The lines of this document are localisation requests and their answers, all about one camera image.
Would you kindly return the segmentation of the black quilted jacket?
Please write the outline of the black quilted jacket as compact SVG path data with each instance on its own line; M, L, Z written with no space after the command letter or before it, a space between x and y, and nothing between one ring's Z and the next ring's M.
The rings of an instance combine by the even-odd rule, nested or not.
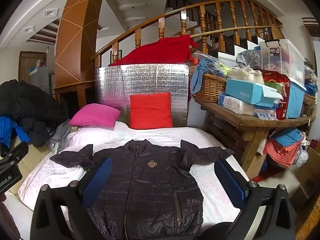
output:
M112 172L88 214L105 239L195 237L203 224L203 195L191 175L194 164L211 164L233 152L219 146L158 146L131 140L117 148L63 151L51 160L89 170L105 158Z

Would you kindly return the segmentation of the folded clothes stack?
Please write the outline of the folded clothes stack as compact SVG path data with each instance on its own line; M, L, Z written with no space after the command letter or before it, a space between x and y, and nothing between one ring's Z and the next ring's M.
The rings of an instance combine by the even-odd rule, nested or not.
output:
M305 139L305 133L296 128L287 128L273 135L265 144L263 154L283 168L289 168L295 161Z

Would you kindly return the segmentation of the white bed blanket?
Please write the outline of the white bed blanket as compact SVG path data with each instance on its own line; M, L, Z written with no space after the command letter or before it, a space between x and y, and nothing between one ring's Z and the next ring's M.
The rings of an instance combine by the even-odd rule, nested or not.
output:
M17 194L34 209L43 185L67 186L105 158L111 174L87 209L105 239L193 239L240 212L214 171L220 158L241 171L233 151L190 127L134 130L117 122L111 129L81 128L67 148L38 163Z

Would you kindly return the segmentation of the grey garment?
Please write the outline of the grey garment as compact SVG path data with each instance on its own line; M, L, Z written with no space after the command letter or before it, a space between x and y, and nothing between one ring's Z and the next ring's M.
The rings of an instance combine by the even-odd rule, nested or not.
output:
M53 130L54 133L49 136L46 146L48 146L51 151L56 151L56 153L61 152L68 147L68 135L71 133L71 130L70 120L67 119Z

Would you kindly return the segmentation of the black coat pile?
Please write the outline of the black coat pile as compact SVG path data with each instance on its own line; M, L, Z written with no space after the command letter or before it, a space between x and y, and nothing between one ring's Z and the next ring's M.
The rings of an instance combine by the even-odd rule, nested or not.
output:
M30 144L41 147L49 131L68 118L67 112L50 94L24 81L1 84L1 116L14 120L30 137Z

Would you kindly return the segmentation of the wooden side table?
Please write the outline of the wooden side table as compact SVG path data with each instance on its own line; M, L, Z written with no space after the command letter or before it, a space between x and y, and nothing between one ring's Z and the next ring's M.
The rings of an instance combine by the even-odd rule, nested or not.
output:
M286 120L261 120L256 116L236 114L217 103L196 99L201 109L206 111L203 130L212 133L224 146L235 152L235 158L247 172L263 139L270 132L287 128L305 128L310 134L316 117L306 116Z

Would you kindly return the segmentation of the pink pillow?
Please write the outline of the pink pillow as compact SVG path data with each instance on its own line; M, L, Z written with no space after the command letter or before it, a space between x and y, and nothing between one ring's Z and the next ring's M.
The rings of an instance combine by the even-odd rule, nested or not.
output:
M104 127L115 126L121 111L113 107L92 103L80 109L69 122L72 126L80 127Z

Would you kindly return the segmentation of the brown curved column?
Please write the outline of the brown curved column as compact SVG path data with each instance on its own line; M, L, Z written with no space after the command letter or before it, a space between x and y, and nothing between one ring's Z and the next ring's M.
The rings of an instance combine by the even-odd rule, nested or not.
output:
M56 98L77 92L80 107L85 90L94 86L98 21L103 0L67 0L60 19L55 47Z

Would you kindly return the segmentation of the tissue pack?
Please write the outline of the tissue pack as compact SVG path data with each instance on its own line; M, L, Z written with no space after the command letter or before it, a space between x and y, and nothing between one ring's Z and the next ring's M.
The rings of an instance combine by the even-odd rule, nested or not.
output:
M224 93L219 94L218 104L236 114L249 116L253 116L254 114L254 105Z

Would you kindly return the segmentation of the teal cardboard box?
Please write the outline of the teal cardboard box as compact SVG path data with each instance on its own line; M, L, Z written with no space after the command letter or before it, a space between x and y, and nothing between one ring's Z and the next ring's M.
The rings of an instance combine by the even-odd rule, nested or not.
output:
M272 108L283 96L276 89L244 80L227 79L225 93L252 105Z

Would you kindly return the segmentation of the blue plastic bin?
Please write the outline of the blue plastic bin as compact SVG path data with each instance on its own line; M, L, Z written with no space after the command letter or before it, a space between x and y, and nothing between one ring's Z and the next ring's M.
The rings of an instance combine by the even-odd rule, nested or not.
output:
M296 81L294 78L290 77L289 80L290 92L286 117L288 119L293 119L300 117L306 88L303 85L301 85L298 81Z

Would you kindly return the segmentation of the red printed box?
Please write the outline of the red printed box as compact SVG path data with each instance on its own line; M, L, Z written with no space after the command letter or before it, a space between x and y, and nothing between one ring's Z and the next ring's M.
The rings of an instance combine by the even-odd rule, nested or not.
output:
M287 108L289 105L290 95L290 80L279 72L271 70L261 70L263 80L266 86L274 88L283 97L278 101L278 107L276 108L276 115L278 120L285 120L287 114Z

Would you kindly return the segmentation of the clear plastic storage box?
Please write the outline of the clear plastic storage box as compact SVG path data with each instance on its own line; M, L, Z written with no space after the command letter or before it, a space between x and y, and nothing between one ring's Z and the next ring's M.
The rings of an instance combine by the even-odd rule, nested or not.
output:
M259 46L263 70L279 72L304 86L304 57L290 40L263 41Z

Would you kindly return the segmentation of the red cloth on headboard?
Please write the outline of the red cloth on headboard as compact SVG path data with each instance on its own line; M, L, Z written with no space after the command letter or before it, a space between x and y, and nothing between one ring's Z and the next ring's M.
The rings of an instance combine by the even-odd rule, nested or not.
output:
M198 47L190 35L160 38L157 42L140 46L122 59L110 64L177 64L186 63L191 58L190 47Z

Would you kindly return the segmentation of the wooden stair railing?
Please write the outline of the wooden stair railing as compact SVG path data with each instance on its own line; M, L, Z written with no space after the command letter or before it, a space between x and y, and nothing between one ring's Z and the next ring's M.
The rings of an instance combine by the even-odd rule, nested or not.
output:
M129 29L99 49L92 60L96 67L102 64L102 56L110 51L111 61L118 61L121 53L120 43L134 37L135 47L142 44L144 29L155 25L157 37L166 37L165 28L169 20L178 21L176 31L171 37L190 35L203 52L209 49L226 51L225 34L232 33L233 44L239 46L239 31L245 32L245 39L253 38L270 40L282 36L283 27L279 18L262 4L254 0L213 0L187 5L159 16L155 16Z

